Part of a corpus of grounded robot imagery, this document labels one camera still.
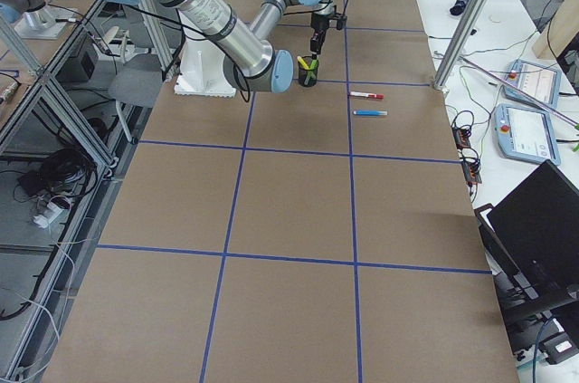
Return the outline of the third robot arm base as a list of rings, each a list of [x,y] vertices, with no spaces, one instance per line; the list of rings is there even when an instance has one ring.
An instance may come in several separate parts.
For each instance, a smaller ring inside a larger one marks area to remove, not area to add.
[[[56,40],[65,27],[45,0],[1,0],[1,16],[24,39]]]

